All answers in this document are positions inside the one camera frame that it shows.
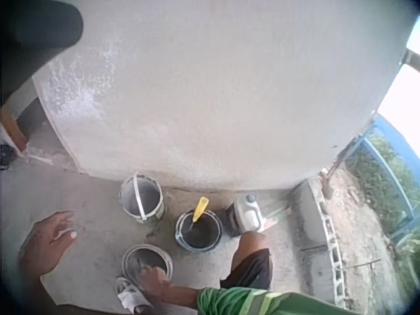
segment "black shorts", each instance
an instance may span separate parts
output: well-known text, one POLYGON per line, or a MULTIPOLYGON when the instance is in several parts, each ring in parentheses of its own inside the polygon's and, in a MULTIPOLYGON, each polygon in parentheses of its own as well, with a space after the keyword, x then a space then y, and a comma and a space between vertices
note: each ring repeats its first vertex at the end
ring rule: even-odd
POLYGON ((272 263, 270 250, 261 249, 245 258, 225 280, 220 281, 220 287, 251 287, 267 290, 272 278, 272 263))

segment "paint bucket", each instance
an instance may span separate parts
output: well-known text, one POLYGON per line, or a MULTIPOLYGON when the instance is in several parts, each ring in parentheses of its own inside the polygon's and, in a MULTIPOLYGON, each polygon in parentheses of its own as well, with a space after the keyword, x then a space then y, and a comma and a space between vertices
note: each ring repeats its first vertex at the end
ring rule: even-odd
POLYGON ((175 240, 185 250, 205 253, 214 249, 221 241, 222 222, 213 212, 206 210, 192 224, 194 210, 182 214, 175 226, 175 240))
POLYGON ((139 223, 155 225, 165 213, 161 186, 144 175, 135 173, 127 178, 118 198, 124 211, 139 223))
POLYGON ((166 251, 150 244, 138 244, 130 248, 125 252, 121 265, 124 276, 139 288, 142 287, 137 276, 147 266, 160 267, 169 279, 172 278, 171 256, 166 251))

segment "yellow handle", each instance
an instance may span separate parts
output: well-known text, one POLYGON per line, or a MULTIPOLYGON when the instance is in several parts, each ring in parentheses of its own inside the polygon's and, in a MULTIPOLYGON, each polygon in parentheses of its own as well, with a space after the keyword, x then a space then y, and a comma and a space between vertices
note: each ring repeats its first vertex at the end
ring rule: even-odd
POLYGON ((194 216, 192 217, 192 222, 197 222, 197 220, 204 213, 205 208, 209 204, 209 200, 206 197, 201 197, 197 204, 196 210, 194 211, 194 216))

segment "foot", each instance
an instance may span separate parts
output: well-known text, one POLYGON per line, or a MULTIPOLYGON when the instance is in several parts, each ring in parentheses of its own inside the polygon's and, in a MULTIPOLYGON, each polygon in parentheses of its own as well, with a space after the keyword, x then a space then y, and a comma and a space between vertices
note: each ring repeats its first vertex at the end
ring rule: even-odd
POLYGON ((140 314, 145 308, 153 308, 140 290, 125 278, 120 277, 115 281, 115 290, 121 304, 131 314, 140 314))

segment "green shirt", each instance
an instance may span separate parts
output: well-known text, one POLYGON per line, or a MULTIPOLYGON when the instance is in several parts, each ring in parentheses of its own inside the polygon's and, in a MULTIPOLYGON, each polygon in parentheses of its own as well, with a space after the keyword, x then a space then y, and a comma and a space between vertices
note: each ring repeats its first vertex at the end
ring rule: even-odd
POLYGON ((279 294, 233 287, 205 288, 197 298, 199 315, 354 315, 299 293, 279 294))

